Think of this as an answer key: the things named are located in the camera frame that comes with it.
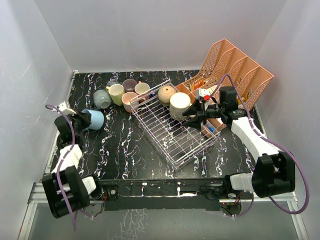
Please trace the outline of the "light blue mug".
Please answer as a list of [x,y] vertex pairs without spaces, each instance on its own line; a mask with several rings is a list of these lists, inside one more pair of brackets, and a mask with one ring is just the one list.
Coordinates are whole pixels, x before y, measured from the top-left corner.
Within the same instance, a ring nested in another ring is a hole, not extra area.
[[88,131],[88,130],[98,131],[102,128],[104,124],[104,114],[101,111],[84,109],[82,113],[91,114],[91,118],[90,118],[91,123],[89,127],[84,129],[85,131]]

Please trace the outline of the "beige round mug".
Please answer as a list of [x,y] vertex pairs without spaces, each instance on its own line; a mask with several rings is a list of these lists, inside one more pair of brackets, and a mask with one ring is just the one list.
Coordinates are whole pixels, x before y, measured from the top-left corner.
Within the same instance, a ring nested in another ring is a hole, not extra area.
[[158,90],[159,102],[164,106],[170,105],[171,97],[176,93],[176,89],[170,85],[164,85]]

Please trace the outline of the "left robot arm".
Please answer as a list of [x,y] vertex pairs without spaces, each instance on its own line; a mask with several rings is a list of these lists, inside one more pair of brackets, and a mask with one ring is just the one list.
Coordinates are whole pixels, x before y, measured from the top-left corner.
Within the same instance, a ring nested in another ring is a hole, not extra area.
[[91,121],[91,113],[79,112],[62,115],[54,121],[59,132],[56,145],[59,160],[51,173],[42,178],[42,185],[49,208],[55,218],[75,212],[97,200],[103,195],[103,187],[94,174],[81,177],[78,165],[83,156],[84,130]]

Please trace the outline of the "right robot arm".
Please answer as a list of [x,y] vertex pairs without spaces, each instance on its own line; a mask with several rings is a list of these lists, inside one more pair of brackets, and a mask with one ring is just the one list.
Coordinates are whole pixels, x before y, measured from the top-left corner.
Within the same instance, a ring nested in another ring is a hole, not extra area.
[[220,102],[216,103],[208,90],[198,88],[195,101],[183,112],[191,119],[185,127],[205,128],[208,119],[221,119],[242,141],[253,159],[253,173],[236,173],[226,177],[223,194],[233,199],[241,191],[256,193],[258,197],[270,197],[295,190],[295,164],[286,152],[263,140],[263,134],[255,126],[250,114],[239,108],[237,91],[233,86],[219,89]]

